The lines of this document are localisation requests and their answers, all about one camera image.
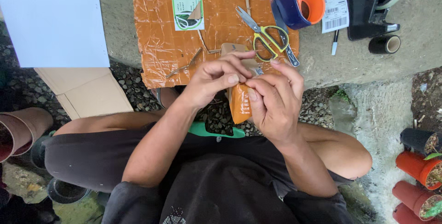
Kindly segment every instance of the black tape roll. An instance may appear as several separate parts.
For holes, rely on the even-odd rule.
[[[368,50],[373,54],[394,54],[401,46],[401,39],[396,36],[375,37],[370,41]]]

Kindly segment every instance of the hand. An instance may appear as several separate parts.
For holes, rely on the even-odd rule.
[[[202,63],[179,98],[185,99],[186,105],[194,109],[207,106],[218,91],[252,77],[241,60],[255,55],[255,51],[231,52],[216,61]]]
[[[246,82],[253,121],[277,148],[298,139],[304,78],[296,68],[271,60],[282,75],[263,74]]]

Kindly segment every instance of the scissors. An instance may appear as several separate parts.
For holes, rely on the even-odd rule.
[[[279,52],[281,52],[281,53],[284,52],[284,50],[287,48],[287,45],[289,44],[289,35],[287,34],[287,32],[285,32],[283,29],[279,28],[278,26],[273,26],[273,25],[269,25],[269,26],[265,26],[265,27],[258,26],[258,24],[251,18],[251,16],[249,16],[247,14],[247,12],[245,12],[239,6],[238,6],[238,9],[235,9],[236,12],[238,12],[238,14],[243,19],[243,21],[245,23],[247,23],[247,25],[249,25],[250,28],[255,31],[255,38],[253,38],[253,49],[256,50],[256,42],[259,41],[264,46],[264,48],[266,48],[272,54],[271,58],[263,58],[260,54],[256,53],[256,56],[260,60],[262,60],[263,62],[270,62],[270,59],[274,59],[274,58],[278,57],[278,54],[269,46],[267,41],[262,38],[261,34],[263,34],[266,38],[268,38],[273,43],[273,45],[275,45],[278,48]],[[285,42],[285,44],[281,46],[273,38],[273,36],[271,36],[267,32],[268,29],[277,29],[279,31],[279,33],[282,33],[285,35],[287,42]]]

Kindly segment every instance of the white board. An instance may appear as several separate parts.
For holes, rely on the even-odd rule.
[[[21,67],[109,67],[99,0],[0,0]]]

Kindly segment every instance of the black shorts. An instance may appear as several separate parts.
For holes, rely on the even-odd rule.
[[[44,142],[48,172],[64,182],[110,193],[121,182],[130,154],[155,123],[142,130],[62,134]],[[275,179],[279,196],[295,190],[282,154],[265,137],[241,139],[200,137],[188,133],[172,163],[179,165],[207,153],[231,154],[249,159]],[[353,182],[329,171],[337,185]]]

